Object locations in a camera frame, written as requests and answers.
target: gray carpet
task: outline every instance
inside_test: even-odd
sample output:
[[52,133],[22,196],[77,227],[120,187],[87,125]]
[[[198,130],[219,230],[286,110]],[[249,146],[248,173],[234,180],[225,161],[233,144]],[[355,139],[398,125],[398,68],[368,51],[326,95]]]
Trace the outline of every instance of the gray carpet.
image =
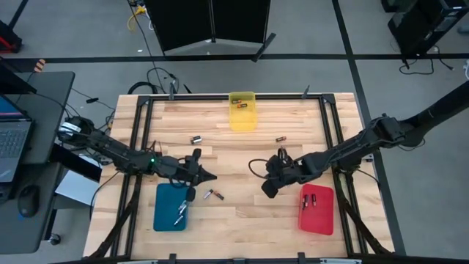
[[[12,17],[19,0],[2,0],[0,19]],[[376,0],[340,0],[353,52],[356,54],[395,54],[384,13]],[[147,56],[138,31],[126,27],[130,10],[125,1],[30,1],[15,31],[25,42],[19,54],[5,57],[92,57]],[[147,25],[147,19],[140,19]],[[460,25],[467,23],[463,18]],[[155,34],[144,26],[153,55],[161,55]],[[269,31],[278,36],[269,54],[344,54],[339,27],[330,0],[273,0]],[[443,53],[468,52],[469,37],[449,32],[439,43]],[[252,46],[203,45],[178,54],[236,54],[255,50]],[[404,76],[401,62],[358,61],[358,70],[373,117],[383,112],[409,117],[433,103],[465,81],[463,59],[447,60],[449,71],[435,60],[432,76]],[[193,92],[354,92],[347,61],[261,60],[220,62],[158,63],[176,74]],[[71,70],[76,73],[74,88],[99,97],[115,106],[137,81],[146,79],[149,62],[48,64],[46,71]],[[420,61],[411,70],[428,71],[429,61]],[[148,93],[142,88],[140,93]],[[99,104],[87,105],[85,98],[72,93],[69,104],[96,124],[104,123],[109,110]],[[464,187],[469,183],[465,162],[469,144],[465,141],[469,112],[434,129],[426,144],[411,153],[384,150],[385,170],[409,255],[469,259],[469,210]],[[43,243],[34,254],[2,255],[0,263],[50,263],[81,257],[89,225],[86,208],[59,211],[54,232],[64,238],[59,246]]]

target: blue tray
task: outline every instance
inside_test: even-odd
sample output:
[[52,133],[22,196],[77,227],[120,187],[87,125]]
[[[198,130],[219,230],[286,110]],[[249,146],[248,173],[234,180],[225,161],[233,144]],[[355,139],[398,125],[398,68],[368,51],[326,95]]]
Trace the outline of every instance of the blue tray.
[[178,207],[184,202],[188,188],[175,188],[169,183],[158,184],[156,188],[155,217],[153,219],[153,230],[157,232],[183,231],[188,223],[188,209],[186,208],[184,218],[174,226],[179,218]]

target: copper battery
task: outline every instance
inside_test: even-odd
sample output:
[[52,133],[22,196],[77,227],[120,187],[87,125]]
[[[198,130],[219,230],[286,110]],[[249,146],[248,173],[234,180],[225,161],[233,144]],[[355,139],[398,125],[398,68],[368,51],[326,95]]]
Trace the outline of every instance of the copper battery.
[[282,142],[284,140],[287,140],[286,136],[282,136],[282,137],[279,137],[279,138],[276,139],[277,142]]

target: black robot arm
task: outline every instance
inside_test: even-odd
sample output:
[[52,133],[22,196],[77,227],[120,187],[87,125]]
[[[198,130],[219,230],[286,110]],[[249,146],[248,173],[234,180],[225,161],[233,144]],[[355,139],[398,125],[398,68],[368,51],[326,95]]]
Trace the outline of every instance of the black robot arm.
[[325,152],[308,153],[293,162],[282,163],[275,155],[266,164],[268,174],[262,190],[270,198],[284,186],[317,179],[332,166],[355,171],[362,157],[381,147],[417,147],[435,126],[469,107],[469,81],[445,95],[421,113],[402,121],[385,114],[372,120],[358,135]]
[[94,128],[91,120],[83,117],[67,118],[61,126],[59,140],[76,147],[88,147],[99,154],[110,158],[116,170],[128,175],[153,175],[168,178],[176,187],[197,186],[217,177],[205,171],[198,161],[200,149],[195,149],[192,155],[184,158],[180,164],[178,159],[163,156],[153,148],[147,150],[132,150],[104,132]]

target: wooden tabletop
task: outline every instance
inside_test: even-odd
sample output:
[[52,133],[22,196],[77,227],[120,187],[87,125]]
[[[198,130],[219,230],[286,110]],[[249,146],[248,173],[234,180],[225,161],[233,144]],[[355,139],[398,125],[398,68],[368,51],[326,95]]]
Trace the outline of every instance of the wooden tabletop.
[[[336,93],[335,96],[344,138],[348,139],[362,130],[355,98],[352,93]],[[130,143],[136,101],[137,95],[121,95],[117,104],[111,136],[125,144]],[[307,233],[298,229],[301,186],[282,188],[275,199],[269,199],[261,190],[264,180],[248,169],[251,159],[268,159],[280,146],[284,146],[292,158],[326,150],[318,102],[258,100],[257,129],[241,133],[229,128],[228,103],[227,100],[158,101],[153,106],[149,144],[154,140],[160,142],[163,154],[174,157],[190,155],[195,147],[201,148],[199,163],[218,179],[196,188],[185,231],[155,232],[156,186],[167,180],[156,175],[146,176],[141,188],[132,259],[168,259],[170,253],[176,253],[178,259],[291,258],[297,257],[298,252],[305,252],[307,257],[347,256],[335,197],[333,234]],[[144,109],[137,146],[141,145],[145,113]],[[335,135],[330,112],[328,116]],[[201,136],[202,143],[191,145],[192,136]],[[286,136],[287,140],[276,143],[275,138],[280,136]],[[253,164],[253,168],[260,174],[265,172],[263,163]],[[374,175],[372,164],[363,163],[361,168]],[[101,183],[113,174],[114,168],[107,166]],[[354,178],[363,222],[381,244],[392,251],[376,182],[360,172],[356,172]],[[334,188],[330,171],[311,183]],[[114,225],[121,186],[122,177],[118,175],[97,194],[84,255],[93,253]],[[215,196],[203,199],[211,188],[224,195],[225,200]],[[355,226],[351,220],[349,223],[354,248],[358,251]],[[127,227],[122,230],[120,254],[124,252]]]

